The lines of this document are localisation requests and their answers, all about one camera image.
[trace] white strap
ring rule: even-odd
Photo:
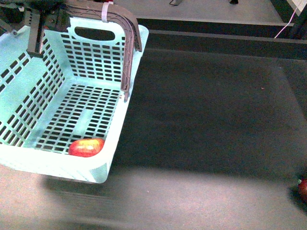
[[[107,9],[109,7],[109,4],[113,4],[113,2],[112,1],[105,2],[101,10],[101,20],[104,23],[107,23]]]

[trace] basket handle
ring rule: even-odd
[[[119,24],[125,32],[125,48],[124,48],[124,63],[121,76],[120,89],[125,93],[126,102],[130,91],[130,77],[133,59],[133,48],[142,51],[141,36],[138,27],[138,21],[128,10],[118,6],[86,0],[67,0],[67,13],[75,17],[83,17],[90,19],[103,19],[105,15],[102,10],[107,8],[106,20]]]

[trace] basket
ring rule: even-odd
[[[112,31],[112,41],[75,27]],[[148,30],[139,26],[142,50]],[[0,164],[16,170],[102,183],[107,179],[142,52],[134,51],[130,94],[120,90],[125,33],[116,23],[71,18],[66,33],[45,30],[43,58],[26,52],[30,27],[0,37]],[[95,156],[68,155],[72,142],[102,138]]]

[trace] cable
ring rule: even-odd
[[[288,24],[285,25],[284,28],[283,28],[274,38],[277,38],[277,37],[281,34],[281,32],[291,23],[291,21],[292,21],[294,15],[295,15],[295,13],[296,13],[298,7],[302,4],[302,2],[303,2],[303,0],[301,0],[301,2],[299,3],[299,5],[298,5],[298,6],[296,7],[296,9],[294,10],[294,12],[293,12],[293,14],[292,14],[292,16],[291,16],[290,21],[288,22]]]

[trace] basket handle hole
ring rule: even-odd
[[[109,30],[76,27],[75,33],[80,37],[96,41],[113,41],[115,39],[115,34]]]

